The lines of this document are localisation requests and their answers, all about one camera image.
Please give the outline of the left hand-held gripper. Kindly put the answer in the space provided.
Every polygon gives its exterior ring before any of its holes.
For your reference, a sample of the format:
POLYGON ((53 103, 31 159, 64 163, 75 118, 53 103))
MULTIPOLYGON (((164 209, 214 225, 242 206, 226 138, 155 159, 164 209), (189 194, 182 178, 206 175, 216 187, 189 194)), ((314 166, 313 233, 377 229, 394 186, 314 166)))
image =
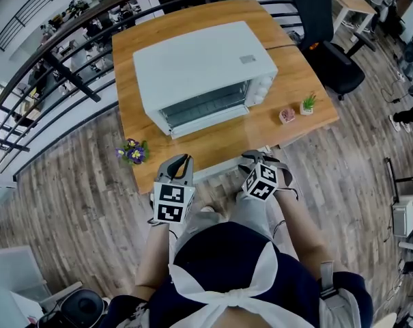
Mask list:
POLYGON ((173 156, 160 165, 153 191, 150 193, 154 215, 149 222, 153 226, 184 222, 195 196, 193 167, 194 160, 188 154, 173 156), (184 170, 182 175, 177 177, 181 166, 184 170))

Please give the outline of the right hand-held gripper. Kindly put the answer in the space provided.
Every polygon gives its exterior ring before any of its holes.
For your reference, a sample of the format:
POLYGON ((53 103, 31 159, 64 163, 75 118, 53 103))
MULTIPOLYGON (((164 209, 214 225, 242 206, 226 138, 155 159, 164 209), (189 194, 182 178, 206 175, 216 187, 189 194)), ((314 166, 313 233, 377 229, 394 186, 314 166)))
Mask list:
POLYGON ((275 191, 291 190, 294 177, 286 164, 258 150, 243 152, 242 157, 257 162, 252 167, 238 165, 245 176, 242 184, 244 196, 265 202, 275 191))

